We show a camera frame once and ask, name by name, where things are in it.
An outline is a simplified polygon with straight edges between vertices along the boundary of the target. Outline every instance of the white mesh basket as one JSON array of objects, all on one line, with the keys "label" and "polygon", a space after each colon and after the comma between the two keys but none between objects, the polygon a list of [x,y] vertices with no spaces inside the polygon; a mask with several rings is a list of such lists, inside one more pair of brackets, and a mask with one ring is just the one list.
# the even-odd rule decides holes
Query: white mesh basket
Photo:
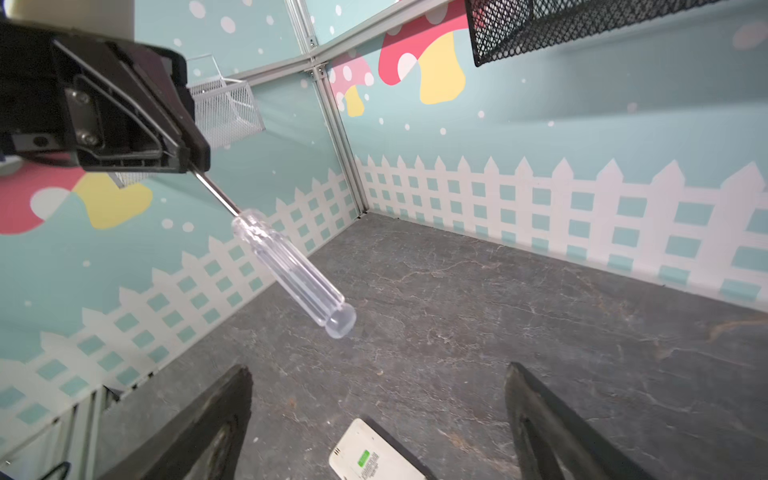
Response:
[{"label": "white mesh basket", "polygon": [[249,135],[264,130],[256,99],[248,82],[226,78],[211,54],[192,57],[187,66],[204,66],[208,60],[215,68],[215,74],[197,84],[188,86],[194,99],[195,124],[211,148],[223,147]]}]

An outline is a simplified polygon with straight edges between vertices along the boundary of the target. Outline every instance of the screw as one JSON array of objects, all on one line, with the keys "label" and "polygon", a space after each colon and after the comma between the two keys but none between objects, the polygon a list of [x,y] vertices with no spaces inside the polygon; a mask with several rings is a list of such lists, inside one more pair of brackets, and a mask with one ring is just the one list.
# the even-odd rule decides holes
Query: screw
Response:
[{"label": "screw", "polygon": [[95,147],[98,145],[98,137],[89,131],[81,130],[78,132],[78,143],[86,145],[88,147]]},{"label": "screw", "polygon": [[35,144],[36,147],[47,147],[48,146],[48,139],[45,137],[35,137],[32,140],[32,143]]},{"label": "screw", "polygon": [[79,104],[85,105],[85,104],[91,103],[91,97],[89,97],[88,94],[85,93],[84,91],[72,90],[69,92],[69,94]]}]

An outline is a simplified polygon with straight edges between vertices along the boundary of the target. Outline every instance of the white device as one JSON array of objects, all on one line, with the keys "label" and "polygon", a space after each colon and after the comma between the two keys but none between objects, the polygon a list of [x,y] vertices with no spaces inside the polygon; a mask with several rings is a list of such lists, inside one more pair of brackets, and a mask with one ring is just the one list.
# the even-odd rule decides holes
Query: white device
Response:
[{"label": "white device", "polygon": [[426,480],[361,419],[353,420],[328,463],[343,480]]}]

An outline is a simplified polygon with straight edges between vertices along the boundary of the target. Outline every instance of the light blue wall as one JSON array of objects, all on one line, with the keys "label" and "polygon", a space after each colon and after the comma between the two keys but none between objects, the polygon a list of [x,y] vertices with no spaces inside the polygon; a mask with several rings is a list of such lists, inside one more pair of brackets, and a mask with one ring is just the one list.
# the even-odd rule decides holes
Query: light blue wall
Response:
[{"label": "light blue wall", "polygon": [[[318,32],[329,9],[311,11]],[[365,113],[343,115],[346,132],[360,158],[402,156],[412,166],[419,155],[427,168],[440,156],[455,170],[463,156],[482,171],[493,157],[513,173],[526,157],[535,175],[549,176],[565,157],[576,178],[595,179],[615,158],[627,182],[650,183],[677,160],[689,185],[707,187],[752,161],[768,174],[768,41],[746,51],[732,44],[759,18],[768,19],[765,2],[733,0],[480,68],[468,30],[456,31],[467,80],[454,101],[422,104],[418,65],[394,86],[375,75],[358,86],[370,97]],[[358,49],[374,72],[381,44]]]},{"label": "light blue wall", "polygon": [[[197,18],[188,0],[137,0],[136,40],[187,57],[213,53],[224,74],[299,54],[282,0],[202,3],[206,15]],[[235,22],[231,33],[224,16]],[[212,73],[202,67],[197,77],[194,68],[192,82]],[[266,130],[213,151],[208,174],[312,253],[357,212],[308,80],[296,74],[254,88]],[[0,197],[12,185],[0,185]],[[94,228],[80,195],[69,193],[39,227],[0,235],[0,453],[93,388],[129,388],[272,281],[233,242],[231,215],[192,175],[142,185],[149,207],[111,228]]]},{"label": "light blue wall", "polygon": [[363,20],[392,5],[392,0],[306,0],[314,19],[317,40],[328,43]]},{"label": "light blue wall", "polygon": [[[349,22],[335,4],[310,2],[321,39]],[[768,3],[480,68],[461,19],[436,9],[333,62],[374,210],[768,310]]]}]

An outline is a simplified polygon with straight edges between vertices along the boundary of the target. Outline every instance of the clear plastic screwdriver handle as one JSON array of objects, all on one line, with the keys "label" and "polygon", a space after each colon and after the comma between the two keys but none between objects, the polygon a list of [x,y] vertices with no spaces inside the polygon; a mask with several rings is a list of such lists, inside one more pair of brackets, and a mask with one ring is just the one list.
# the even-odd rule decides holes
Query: clear plastic screwdriver handle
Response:
[{"label": "clear plastic screwdriver handle", "polygon": [[284,289],[328,335],[345,336],[355,325],[355,309],[310,261],[255,210],[245,210],[232,221],[235,235],[245,240]]}]

